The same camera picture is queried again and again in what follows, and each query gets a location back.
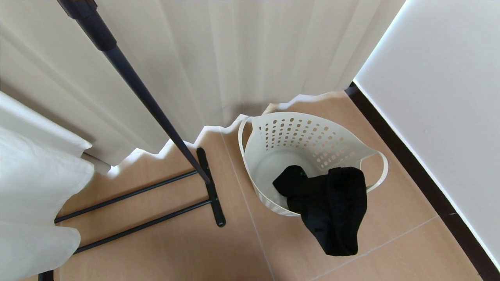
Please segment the white plastic basket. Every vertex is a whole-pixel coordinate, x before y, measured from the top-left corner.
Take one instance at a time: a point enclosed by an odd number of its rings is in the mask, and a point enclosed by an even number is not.
[[[243,147],[243,129],[251,118],[252,133]],[[361,168],[361,161],[380,154],[383,170],[380,179],[366,187],[370,192],[386,178],[387,158],[362,143],[341,125],[298,112],[276,112],[246,117],[238,130],[238,142],[246,171],[258,198],[271,211],[296,217],[288,210],[287,198],[278,193],[273,181],[290,165],[301,166],[308,177],[326,175],[335,167]]]

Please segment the floor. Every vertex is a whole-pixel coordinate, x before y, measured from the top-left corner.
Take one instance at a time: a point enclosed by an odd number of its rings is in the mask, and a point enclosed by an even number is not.
[[[268,112],[283,110],[271,104]],[[481,280],[452,234],[401,164],[344,92],[295,102],[287,111],[314,114],[346,127],[383,152],[389,173],[368,193],[368,211],[358,233],[359,254],[326,256],[300,218],[267,209],[255,195],[237,140],[237,124],[200,136],[227,224],[216,226],[210,206],[78,253],[54,277],[59,281],[275,280],[275,281],[474,281]],[[117,175],[96,174],[62,213],[192,170],[177,148],[142,153]],[[363,162],[367,184],[382,160]],[[64,221],[77,228],[81,245],[118,233],[207,198],[197,175]]]

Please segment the baseboard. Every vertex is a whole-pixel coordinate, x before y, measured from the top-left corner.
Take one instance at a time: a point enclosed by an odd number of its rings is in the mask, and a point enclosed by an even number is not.
[[[387,124],[386,120],[375,109],[373,104],[352,83],[345,90],[350,99],[377,131],[383,141],[390,148],[405,170],[411,176],[434,210],[453,234],[469,260],[484,281],[500,281],[500,272],[490,259],[481,244],[476,240],[463,219],[457,214],[447,197],[432,180],[424,167],[415,158],[413,153]]]

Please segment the white fabric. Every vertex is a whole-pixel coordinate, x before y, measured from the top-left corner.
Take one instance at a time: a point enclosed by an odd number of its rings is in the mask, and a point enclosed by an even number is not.
[[[96,2],[118,46],[192,143],[206,125],[258,116],[298,94],[346,89],[404,0]],[[61,120],[92,142],[86,153],[108,164],[135,148],[163,148],[161,127],[56,1],[0,1],[0,24],[6,93]]]
[[[74,228],[54,226],[94,167],[79,158],[90,144],[0,92],[0,280],[60,267],[80,244]]]

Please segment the clothes rack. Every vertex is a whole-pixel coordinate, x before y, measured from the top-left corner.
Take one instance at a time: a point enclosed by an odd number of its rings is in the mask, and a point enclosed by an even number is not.
[[[117,45],[117,41],[115,40],[113,34],[106,26],[105,22],[97,12],[97,4],[94,0],[57,0],[57,2],[61,5],[67,15],[76,20],[78,25],[83,29],[83,31],[87,34],[90,40],[94,43],[95,47],[104,53],[109,62],[113,65],[116,71],[121,75],[123,80],[128,84],[128,86],[132,89],[135,95],[140,99],[142,104],[147,108],[147,110],[151,113],[151,115],[156,119],[158,124],[163,128],[165,133],[170,137],[173,143],[179,148],[180,152],[184,157],[189,161],[189,163],[194,168],[193,171],[169,178],[167,180],[152,184],[147,187],[143,187],[141,189],[132,191],[122,196],[118,196],[116,198],[101,202],[99,204],[87,207],[85,209],[58,217],[54,220],[55,223],[59,223],[76,216],[85,214],[87,212],[91,212],[97,210],[99,208],[105,207],[107,205],[116,203],[118,201],[130,198],[132,196],[144,193],[146,191],[164,186],[169,183],[173,183],[175,181],[184,179],[186,177],[198,174],[205,181],[206,191],[208,193],[208,199],[188,206],[186,208],[180,209],[178,211],[172,212],[165,216],[159,217],[152,221],[143,223],[139,226],[133,227],[131,229],[122,231],[120,233],[114,234],[107,238],[98,240],[96,242],[90,243],[88,245],[84,245],[79,247],[74,254],[81,253],[83,251],[92,249],[94,247],[103,245],[105,243],[111,242],[113,240],[122,238],[139,230],[148,228],[150,226],[156,225],[163,221],[172,219],[181,214],[187,213],[199,207],[210,204],[213,212],[213,216],[215,218],[215,223],[219,227],[223,227],[226,225],[226,218],[224,217],[224,213],[221,207],[221,203],[219,202],[219,197],[217,196],[216,186],[214,184],[214,180],[212,178],[212,174],[210,173],[209,163],[207,160],[207,155],[203,148],[198,148],[196,150],[196,154],[198,156],[199,163],[191,154],[188,147],[182,140],[181,136],[177,133],[174,126],[170,123],[167,116],[164,114],[158,103],[155,101],[151,93],[149,92],[146,85],[142,82],[141,78],[137,75],[134,68],[131,66],[125,55],[122,53],[120,48]],[[54,271],[46,271],[40,273],[38,275],[38,281],[53,281],[54,280]]]

